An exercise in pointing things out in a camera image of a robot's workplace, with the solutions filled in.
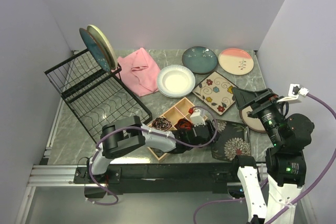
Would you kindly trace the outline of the black square floral plate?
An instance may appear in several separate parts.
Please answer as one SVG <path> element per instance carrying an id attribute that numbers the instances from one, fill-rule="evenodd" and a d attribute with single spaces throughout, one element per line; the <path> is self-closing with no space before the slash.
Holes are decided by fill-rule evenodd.
<path id="1" fill-rule="evenodd" d="M 212 158 L 231 162 L 235 156 L 251 155 L 250 134 L 246 124 L 216 120 L 216 141 L 211 145 Z"/>

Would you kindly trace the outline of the square patterned glass plate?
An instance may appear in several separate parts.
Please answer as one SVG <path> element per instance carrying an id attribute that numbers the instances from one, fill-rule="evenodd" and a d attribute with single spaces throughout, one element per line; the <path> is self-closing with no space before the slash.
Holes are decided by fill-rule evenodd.
<path id="1" fill-rule="evenodd" d="M 197 84 L 192 93 L 221 116 L 235 103 L 234 87 L 235 84 L 214 71 Z"/>

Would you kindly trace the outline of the pink and cream plate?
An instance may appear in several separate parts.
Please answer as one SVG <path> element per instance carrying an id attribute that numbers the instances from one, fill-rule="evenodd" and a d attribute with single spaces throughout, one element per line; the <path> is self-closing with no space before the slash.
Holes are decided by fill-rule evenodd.
<path id="1" fill-rule="evenodd" d="M 238 48 L 223 50 L 218 56 L 218 62 L 226 72 L 238 76 L 248 74 L 254 68 L 252 56 Z"/>

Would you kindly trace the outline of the white round plate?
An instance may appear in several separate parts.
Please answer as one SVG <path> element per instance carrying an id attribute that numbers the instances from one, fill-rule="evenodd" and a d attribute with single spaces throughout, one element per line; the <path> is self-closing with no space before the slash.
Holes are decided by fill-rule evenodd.
<path id="1" fill-rule="evenodd" d="M 157 88 L 173 93 L 193 89 L 196 85 L 194 74 L 190 69 L 180 65 L 170 65 L 163 68 L 157 77 Z"/>

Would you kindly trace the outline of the teal glazed plate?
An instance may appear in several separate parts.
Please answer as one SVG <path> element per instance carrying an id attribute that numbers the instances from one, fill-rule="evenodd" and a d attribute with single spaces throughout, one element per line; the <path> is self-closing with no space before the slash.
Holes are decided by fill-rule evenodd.
<path id="1" fill-rule="evenodd" d="M 183 52 L 182 64 L 195 74 L 207 74 L 215 70 L 218 59 L 212 50 L 195 46 Z"/>

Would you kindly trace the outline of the brown rimmed dark plate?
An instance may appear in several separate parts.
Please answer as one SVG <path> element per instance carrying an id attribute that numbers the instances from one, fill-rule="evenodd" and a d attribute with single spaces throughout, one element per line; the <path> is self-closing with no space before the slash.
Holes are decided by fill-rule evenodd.
<path id="1" fill-rule="evenodd" d="M 103 69 L 105 72 L 110 72 L 111 67 L 107 61 L 106 54 L 102 50 L 101 46 L 97 44 L 95 39 L 89 34 L 89 32 L 84 28 L 79 28 L 79 34 L 81 39 L 91 55 L 93 56 L 96 63 Z"/>

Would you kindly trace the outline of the black ribbed plate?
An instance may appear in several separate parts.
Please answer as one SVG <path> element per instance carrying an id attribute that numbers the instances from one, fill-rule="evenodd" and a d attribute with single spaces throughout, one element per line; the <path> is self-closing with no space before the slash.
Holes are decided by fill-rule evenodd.
<path id="1" fill-rule="evenodd" d="M 239 115 L 243 123 L 245 123 L 251 130 L 258 133 L 266 133 L 264 126 L 258 118 L 251 118 L 248 116 L 248 112 L 251 112 L 250 106 L 239 111 Z"/>

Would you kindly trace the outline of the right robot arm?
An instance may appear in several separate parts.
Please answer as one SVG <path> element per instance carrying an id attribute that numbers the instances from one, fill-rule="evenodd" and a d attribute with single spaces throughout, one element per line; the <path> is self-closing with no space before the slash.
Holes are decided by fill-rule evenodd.
<path id="1" fill-rule="evenodd" d="M 283 222 L 293 223 L 295 205 L 290 200 L 300 195 L 305 184 L 307 165 L 303 149 L 312 141 L 314 124 L 303 114 L 285 116 L 281 105 L 305 97 L 309 91 L 299 84 L 291 84 L 286 97 L 276 95 L 271 89 L 233 88 L 232 92 L 237 108 L 251 107 L 248 116 L 260 120 L 272 143 L 265 157 L 269 183 L 267 202 L 263 198 L 254 158 L 240 155 L 232 161 L 230 175 L 243 186 L 248 223 L 265 223 L 285 206 L 291 207 L 291 211 L 285 214 Z"/>

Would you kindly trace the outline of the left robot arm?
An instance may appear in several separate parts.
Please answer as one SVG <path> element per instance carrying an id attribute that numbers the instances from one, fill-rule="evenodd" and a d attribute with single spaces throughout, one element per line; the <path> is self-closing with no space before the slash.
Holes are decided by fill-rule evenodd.
<path id="1" fill-rule="evenodd" d="M 172 131 L 161 131 L 142 124 L 138 116 L 118 120 L 102 127 L 96 152 L 87 165 L 86 176 L 93 183 L 101 182 L 112 160 L 143 146 L 164 153 L 181 154 L 212 144 L 217 133 L 216 120 L 203 120 L 190 129 Z"/>

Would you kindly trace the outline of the orange and black rolled tie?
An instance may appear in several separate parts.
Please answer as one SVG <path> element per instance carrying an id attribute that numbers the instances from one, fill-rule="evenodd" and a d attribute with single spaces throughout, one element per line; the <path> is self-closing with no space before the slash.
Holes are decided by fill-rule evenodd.
<path id="1" fill-rule="evenodd" d="M 193 124 L 183 118 L 183 119 L 179 119 L 178 122 L 174 125 L 174 127 L 177 129 L 177 130 L 191 130 L 193 128 Z"/>

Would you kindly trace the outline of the floral rolled tie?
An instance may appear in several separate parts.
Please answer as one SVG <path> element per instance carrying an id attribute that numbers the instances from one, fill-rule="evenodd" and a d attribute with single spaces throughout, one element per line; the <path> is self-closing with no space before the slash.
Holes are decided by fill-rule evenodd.
<path id="1" fill-rule="evenodd" d="M 172 123 L 165 117 L 158 117 L 153 120 L 152 127 L 160 131 L 168 131 L 172 127 Z"/>

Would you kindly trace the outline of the pink folded cloth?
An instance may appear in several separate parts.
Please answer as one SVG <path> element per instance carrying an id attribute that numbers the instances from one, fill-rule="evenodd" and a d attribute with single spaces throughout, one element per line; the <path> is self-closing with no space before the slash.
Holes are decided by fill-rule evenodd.
<path id="1" fill-rule="evenodd" d="M 158 92 L 157 77 L 161 69 L 144 49 L 118 58 L 122 82 L 139 97 Z"/>

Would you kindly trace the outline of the pale green plate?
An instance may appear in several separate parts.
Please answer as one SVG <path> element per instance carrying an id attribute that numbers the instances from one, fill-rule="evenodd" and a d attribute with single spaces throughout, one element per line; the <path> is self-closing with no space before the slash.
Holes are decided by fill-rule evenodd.
<path id="1" fill-rule="evenodd" d="M 87 31 L 105 50 L 110 69 L 113 71 L 116 70 L 118 67 L 117 55 L 105 34 L 95 25 L 88 25 Z"/>

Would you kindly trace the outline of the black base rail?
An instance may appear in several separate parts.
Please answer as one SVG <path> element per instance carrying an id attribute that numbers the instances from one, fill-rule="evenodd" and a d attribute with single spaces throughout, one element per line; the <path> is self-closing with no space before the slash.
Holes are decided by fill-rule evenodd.
<path id="1" fill-rule="evenodd" d="M 232 163 L 111 164 L 95 179 L 117 195 L 138 193 L 228 192 L 239 185 Z"/>

